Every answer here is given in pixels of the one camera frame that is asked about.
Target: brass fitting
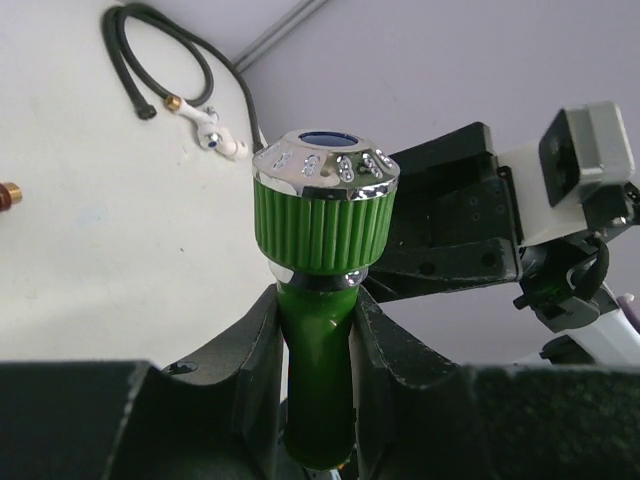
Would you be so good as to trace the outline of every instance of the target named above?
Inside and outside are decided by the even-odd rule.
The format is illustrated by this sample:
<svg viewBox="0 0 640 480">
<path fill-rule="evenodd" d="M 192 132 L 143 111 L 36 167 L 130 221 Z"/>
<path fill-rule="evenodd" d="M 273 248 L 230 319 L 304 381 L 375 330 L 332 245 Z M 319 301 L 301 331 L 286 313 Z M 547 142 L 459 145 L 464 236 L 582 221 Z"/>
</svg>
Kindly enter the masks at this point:
<svg viewBox="0 0 640 480">
<path fill-rule="evenodd" d="M 180 97 L 176 97 L 175 95 L 169 95 L 164 99 L 164 104 L 169 110 L 175 112 L 180 108 L 182 99 Z"/>
<path fill-rule="evenodd" d="M 22 190 L 13 182 L 0 183 L 0 212 L 22 201 Z"/>
</svg>

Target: metal pipe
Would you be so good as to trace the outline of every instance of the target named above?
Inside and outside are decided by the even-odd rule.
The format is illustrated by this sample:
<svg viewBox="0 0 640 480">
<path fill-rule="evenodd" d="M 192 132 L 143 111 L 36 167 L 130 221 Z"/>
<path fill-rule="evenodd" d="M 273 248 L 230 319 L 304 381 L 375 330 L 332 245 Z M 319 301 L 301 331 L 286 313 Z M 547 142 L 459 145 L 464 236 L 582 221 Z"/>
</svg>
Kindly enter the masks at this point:
<svg viewBox="0 0 640 480">
<path fill-rule="evenodd" d="M 299 2 L 233 60 L 236 69 L 239 72 L 245 71 L 328 2 L 329 0 Z"/>
</svg>

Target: white plastic part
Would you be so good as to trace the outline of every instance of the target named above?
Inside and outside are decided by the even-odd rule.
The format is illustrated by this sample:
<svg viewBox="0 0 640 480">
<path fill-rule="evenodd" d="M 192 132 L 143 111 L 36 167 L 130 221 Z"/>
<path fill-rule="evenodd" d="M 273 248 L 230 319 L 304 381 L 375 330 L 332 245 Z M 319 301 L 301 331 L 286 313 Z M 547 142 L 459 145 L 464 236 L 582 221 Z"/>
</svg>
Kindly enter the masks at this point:
<svg viewBox="0 0 640 480">
<path fill-rule="evenodd" d="M 524 237 L 522 246 L 539 245 L 587 228 L 581 205 L 549 205 L 536 144 L 503 153 L 498 156 L 498 163 L 511 168 Z"/>
<path fill-rule="evenodd" d="M 617 309 L 576 330 L 566 330 L 596 363 L 640 366 L 640 335 Z"/>
<path fill-rule="evenodd" d="M 218 125 L 217 114 L 210 115 L 193 108 L 184 99 L 181 99 L 174 113 L 196 124 L 196 135 L 202 148 L 215 150 L 230 160 L 243 160 L 249 155 L 249 147 L 245 142 L 236 141 L 228 128 Z"/>
</svg>

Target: black hose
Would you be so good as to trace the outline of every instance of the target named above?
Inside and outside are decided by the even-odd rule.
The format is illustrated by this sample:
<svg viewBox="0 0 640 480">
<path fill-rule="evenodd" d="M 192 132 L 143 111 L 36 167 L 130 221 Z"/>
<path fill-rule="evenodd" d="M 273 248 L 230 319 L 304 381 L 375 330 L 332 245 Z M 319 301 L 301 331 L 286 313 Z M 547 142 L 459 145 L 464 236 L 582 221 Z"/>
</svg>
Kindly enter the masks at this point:
<svg viewBox="0 0 640 480">
<path fill-rule="evenodd" d="M 125 32 L 125 21 L 127 17 L 137 18 L 157 29 L 163 31 L 167 35 L 171 36 L 184 47 L 191 52 L 194 58 L 197 60 L 202 72 L 204 73 L 204 89 L 202 93 L 194 99 L 187 100 L 187 103 L 197 107 L 204 104 L 213 93 L 213 73 L 211 67 L 207 63 L 207 60 L 203 57 L 202 53 L 198 50 L 196 45 L 204 48 L 214 57 L 216 57 L 220 63 L 222 63 L 237 80 L 242 93 L 244 94 L 247 102 L 247 110 L 249 112 L 249 123 L 251 126 L 251 137 L 253 141 L 254 153 L 263 148 L 262 141 L 260 139 L 260 130 L 258 129 L 258 117 L 256 114 L 255 104 L 251 96 L 251 91 L 244 78 L 234 65 L 225 57 L 218 49 L 216 49 L 210 43 L 204 41 L 200 37 L 185 30 L 180 25 L 169 20 L 162 13 L 157 11 L 148 5 L 142 3 L 131 3 L 125 6 L 114 6 L 109 8 L 102 16 L 102 36 L 104 38 L 109 58 L 115 68 L 120 81 L 124 86 L 131 103 L 136 110 L 138 118 L 142 120 L 149 120 L 156 116 L 156 109 L 153 105 L 150 105 L 147 100 L 142 96 L 138 87 L 134 83 L 129 71 L 127 70 L 127 64 L 133 72 L 147 85 L 155 94 L 160 96 L 163 100 L 168 96 L 173 95 L 166 88 L 160 85 L 157 81 L 149 75 L 149 73 L 140 64 L 135 54 L 131 50 L 127 35 Z"/>
</svg>

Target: white ceiling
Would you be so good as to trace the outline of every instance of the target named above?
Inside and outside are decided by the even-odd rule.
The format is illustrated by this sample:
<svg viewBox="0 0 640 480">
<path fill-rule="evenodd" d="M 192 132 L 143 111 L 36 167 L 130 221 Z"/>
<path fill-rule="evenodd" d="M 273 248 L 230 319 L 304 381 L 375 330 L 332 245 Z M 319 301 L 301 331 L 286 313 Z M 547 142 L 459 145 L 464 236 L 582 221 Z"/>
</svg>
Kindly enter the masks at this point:
<svg viewBox="0 0 640 480">
<path fill-rule="evenodd" d="M 145 0 L 233 59 L 299 0 Z"/>
</svg>

